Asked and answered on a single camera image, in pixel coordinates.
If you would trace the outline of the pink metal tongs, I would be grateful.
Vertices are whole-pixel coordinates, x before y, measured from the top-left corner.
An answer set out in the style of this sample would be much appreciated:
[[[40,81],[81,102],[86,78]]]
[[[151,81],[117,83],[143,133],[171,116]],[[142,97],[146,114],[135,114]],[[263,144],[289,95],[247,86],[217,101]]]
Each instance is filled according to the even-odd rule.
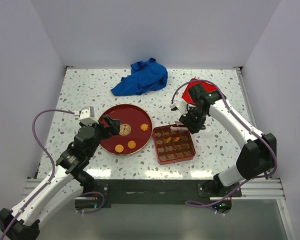
[[[181,127],[181,126],[171,126],[171,131],[188,131],[187,127]]]

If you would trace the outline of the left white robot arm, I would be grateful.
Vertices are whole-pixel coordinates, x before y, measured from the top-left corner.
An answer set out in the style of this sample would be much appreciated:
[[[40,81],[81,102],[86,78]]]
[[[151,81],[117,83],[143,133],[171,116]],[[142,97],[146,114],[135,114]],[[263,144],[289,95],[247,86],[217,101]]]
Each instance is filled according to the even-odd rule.
[[[50,173],[20,203],[0,211],[0,230],[11,240],[35,240],[43,225],[69,201],[89,196],[94,178],[84,169],[102,140],[120,133],[120,120],[102,116],[105,123],[91,113],[80,111],[80,129]]]

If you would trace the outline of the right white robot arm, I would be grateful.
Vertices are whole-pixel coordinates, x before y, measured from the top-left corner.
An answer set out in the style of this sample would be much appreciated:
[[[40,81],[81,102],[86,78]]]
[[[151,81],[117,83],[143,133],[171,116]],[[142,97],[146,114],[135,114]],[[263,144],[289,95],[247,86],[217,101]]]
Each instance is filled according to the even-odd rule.
[[[207,91],[206,85],[212,85],[212,82],[196,80],[187,90],[191,102],[172,100],[170,108],[181,113],[179,122],[191,134],[204,129],[206,118],[212,117],[237,142],[240,153],[236,163],[202,186],[206,193],[223,197],[232,192],[240,181],[249,181],[262,173],[276,170],[277,139],[271,133],[264,134],[239,115],[218,87]]]

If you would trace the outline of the flower cookie top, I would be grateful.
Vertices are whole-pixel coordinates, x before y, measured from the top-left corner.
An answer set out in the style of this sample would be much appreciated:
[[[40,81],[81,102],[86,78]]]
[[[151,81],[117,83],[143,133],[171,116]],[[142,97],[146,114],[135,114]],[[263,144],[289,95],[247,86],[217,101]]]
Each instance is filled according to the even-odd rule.
[[[172,141],[172,138],[171,137],[168,137],[165,139],[165,143],[170,143]]]

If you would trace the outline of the round dark red tray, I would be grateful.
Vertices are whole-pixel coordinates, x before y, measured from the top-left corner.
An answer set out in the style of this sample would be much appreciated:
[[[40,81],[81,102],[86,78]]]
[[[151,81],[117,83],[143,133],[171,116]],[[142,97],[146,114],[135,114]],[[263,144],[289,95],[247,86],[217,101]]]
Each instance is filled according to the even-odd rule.
[[[107,109],[102,115],[109,115],[112,119],[120,120],[120,133],[109,139],[102,140],[100,145],[107,152],[115,155],[131,155],[140,151],[150,140],[152,135],[152,121],[142,108],[132,104],[119,104]],[[148,124],[149,129],[142,131],[140,126]],[[130,149],[129,141],[135,141],[136,147]],[[116,145],[123,145],[121,153],[115,151]]]

